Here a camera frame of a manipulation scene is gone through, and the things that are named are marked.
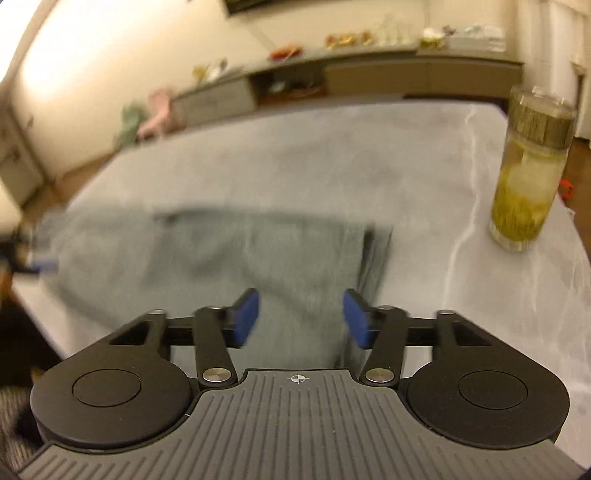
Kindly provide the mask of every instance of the marble table surface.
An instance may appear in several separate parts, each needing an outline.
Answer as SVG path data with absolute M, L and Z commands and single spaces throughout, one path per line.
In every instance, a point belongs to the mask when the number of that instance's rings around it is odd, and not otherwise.
M 70 208 L 231 205 L 391 225 L 381 303 L 427 318 L 457 310 L 552 370 L 571 401 L 557 445 L 587 467 L 591 267 L 560 199 L 528 252 L 506 252 L 490 238 L 505 130 L 496 107 L 465 102 L 243 119 L 121 153 Z M 64 356 L 107 333 L 37 280 L 18 278 L 15 290 Z M 421 355 L 411 352 L 407 362 Z

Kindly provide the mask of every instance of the red object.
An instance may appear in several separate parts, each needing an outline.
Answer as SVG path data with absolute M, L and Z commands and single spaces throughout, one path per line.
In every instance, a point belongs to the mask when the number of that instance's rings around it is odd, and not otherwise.
M 301 55 L 302 47 L 290 45 L 273 50 L 269 55 L 270 60 L 285 60 Z
M 560 193 L 560 197 L 563 200 L 570 200 L 573 197 L 574 193 L 573 184 L 566 179 L 560 180 L 560 187 L 558 187 L 558 192 Z

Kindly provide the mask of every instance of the plush toy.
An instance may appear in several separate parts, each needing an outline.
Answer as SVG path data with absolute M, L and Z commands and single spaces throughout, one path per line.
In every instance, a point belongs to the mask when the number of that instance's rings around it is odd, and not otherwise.
M 148 113 L 140 103 L 130 103 L 121 110 L 123 127 L 115 137 L 118 148 L 134 145 L 138 139 L 139 126 L 148 119 Z
M 160 89 L 150 95 L 150 103 L 154 114 L 152 118 L 139 126 L 138 139 L 155 136 L 162 138 L 173 127 L 173 115 L 170 108 L 172 93 L 168 89 Z

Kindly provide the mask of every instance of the pink plush toy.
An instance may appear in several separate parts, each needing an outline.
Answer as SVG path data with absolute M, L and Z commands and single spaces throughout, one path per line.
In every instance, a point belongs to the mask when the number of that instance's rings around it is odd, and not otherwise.
M 154 116 L 139 126 L 138 138 L 140 140 L 144 140 L 150 135 L 162 138 L 172 127 L 171 97 L 172 93 L 168 89 L 160 89 L 150 95 L 150 103 L 154 111 Z

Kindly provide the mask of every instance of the cabinet drawer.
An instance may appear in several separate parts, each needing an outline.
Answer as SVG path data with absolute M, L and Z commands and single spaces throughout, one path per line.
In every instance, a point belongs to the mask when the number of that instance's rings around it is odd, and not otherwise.
M 19 205 L 23 205 L 37 189 L 38 181 L 18 151 L 0 164 L 0 180 Z
M 174 99 L 172 105 L 174 113 L 189 127 L 256 110 L 250 85 L 244 78 L 188 93 Z
M 328 66 L 324 77 L 329 95 L 428 93 L 427 60 L 388 60 Z
M 477 60 L 430 60 L 433 95 L 471 95 L 509 98 L 513 85 L 521 83 L 521 66 Z

